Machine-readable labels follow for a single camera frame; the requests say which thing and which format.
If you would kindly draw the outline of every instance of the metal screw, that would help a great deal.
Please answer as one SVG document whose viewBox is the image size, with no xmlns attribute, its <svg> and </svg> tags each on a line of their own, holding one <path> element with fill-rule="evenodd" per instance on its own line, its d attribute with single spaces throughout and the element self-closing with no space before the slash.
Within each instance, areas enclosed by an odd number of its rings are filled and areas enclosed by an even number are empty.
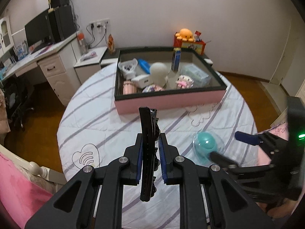
<svg viewBox="0 0 305 229">
<path fill-rule="evenodd" d="M 177 157 L 175 158 L 175 160 L 176 160 L 177 162 L 181 163 L 181 162 L 184 161 L 184 157 L 183 157 L 183 156 L 177 156 Z"/>
<path fill-rule="evenodd" d="M 216 164 L 213 164 L 213 165 L 211 166 L 211 169 L 212 169 L 212 171 L 215 171 L 215 172 L 220 171 L 219 165 L 216 165 Z"/>
<path fill-rule="evenodd" d="M 128 158 L 127 157 L 120 157 L 119 158 L 119 162 L 120 163 L 126 163 L 128 161 Z"/>
<path fill-rule="evenodd" d="M 91 171 L 92 171 L 92 166 L 90 166 L 90 165 L 87 165 L 83 168 L 83 172 L 85 172 L 85 173 L 89 173 Z"/>
<path fill-rule="evenodd" d="M 228 168 L 229 169 L 235 169 L 237 166 L 235 165 L 235 164 L 230 164 L 229 166 L 228 166 Z"/>
</svg>

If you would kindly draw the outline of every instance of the computer monitor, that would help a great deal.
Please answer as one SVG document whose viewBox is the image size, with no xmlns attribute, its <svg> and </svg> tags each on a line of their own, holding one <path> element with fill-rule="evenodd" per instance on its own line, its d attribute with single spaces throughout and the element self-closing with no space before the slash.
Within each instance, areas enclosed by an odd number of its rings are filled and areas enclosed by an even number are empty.
<svg viewBox="0 0 305 229">
<path fill-rule="evenodd" d="M 42 44 L 45 46 L 50 44 L 51 37 L 48 30 L 47 15 L 48 9 L 41 12 L 24 26 L 28 46 L 32 46 L 40 40 L 43 40 Z"/>
</svg>

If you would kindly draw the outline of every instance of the orange octopus plush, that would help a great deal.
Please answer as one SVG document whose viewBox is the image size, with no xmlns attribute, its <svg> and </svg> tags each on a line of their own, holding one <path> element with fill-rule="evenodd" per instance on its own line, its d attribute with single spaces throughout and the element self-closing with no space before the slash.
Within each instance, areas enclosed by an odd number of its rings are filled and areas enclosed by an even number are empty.
<svg viewBox="0 0 305 229">
<path fill-rule="evenodd" d="M 179 33 L 176 33 L 175 35 L 178 40 L 182 41 L 189 41 L 189 42 L 194 42 L 195 40 L 193 39 L 193 33 L 191 30 L 187 28 L 182 28 Z"/>
</svg>

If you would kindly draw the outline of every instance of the pink box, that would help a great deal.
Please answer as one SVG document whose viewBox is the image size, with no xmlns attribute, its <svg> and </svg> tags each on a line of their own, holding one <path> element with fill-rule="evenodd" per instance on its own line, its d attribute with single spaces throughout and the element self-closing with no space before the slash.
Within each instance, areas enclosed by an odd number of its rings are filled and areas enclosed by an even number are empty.
<svg viewBox="0 0 305 229">
<path fill-rule="evenodd" d="M 114 103 L 120 115 L 138 113 L 139 107 L 142 106 L 163 110 L 221 101 L 227 88 L 221 78 L 193 49 L 183 48 L 181 50 L 180 64 L 193 63 L 197 65 L 211 76 L 210 83 L 202 88 L 166 89 L 164 91 L 151 93 L 141 93 L 140 90 L 140 92 L 135 94 L 123 95 L 123 82 L 125 79 L 121 75 L 119 68 L 117 68 Z M 127 48 L 120 51 L 119 61 L 123 62 L 136 58 L 144 59 L 149 64 L 163 62 L 166 65 L 170 65 L 172 55 L 173 47 Z M 172 73 L 172 76 L 176 77 L 179 73 L 180 70 L 178 70 L 178 73 Z M 142 74 L 140 66 L 137 67 L 137 74 Z"/>
</svg>

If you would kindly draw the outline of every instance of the striped tablecloth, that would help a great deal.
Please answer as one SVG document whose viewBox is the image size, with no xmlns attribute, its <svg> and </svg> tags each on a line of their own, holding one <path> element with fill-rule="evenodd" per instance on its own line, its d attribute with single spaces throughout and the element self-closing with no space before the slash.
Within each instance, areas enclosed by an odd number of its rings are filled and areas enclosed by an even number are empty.
<svg viewBox="0 0 305 229">
<path fill-rule="evenodd" d="M 119 116 L 114 105 L 116 64 L 89 78 L 75 93 L 59 125 L 57 140 L 64 174 L 71 179 L 84 165 L 100 167 L 123 156 L 141 132 L 138 114 Z M 225 143 L 225 155 L 242 166 L 256 165 L 258 147 L 236 141 L 234 133 L 257 133 L 251 111 L 241 94 L 223 76 L 227 92 L 217 104 L 160 110 L 161 132 L 180 155 L 199 164 L 192 148 L 201 129 L 213 130 Z M 157 192 L 149 202 L 140 201 L 141 185 L 125 186 L 124 228 L 179 228 L 179 187 L 166 186 L 161 168 L 155 172 Z"/>
</svg>

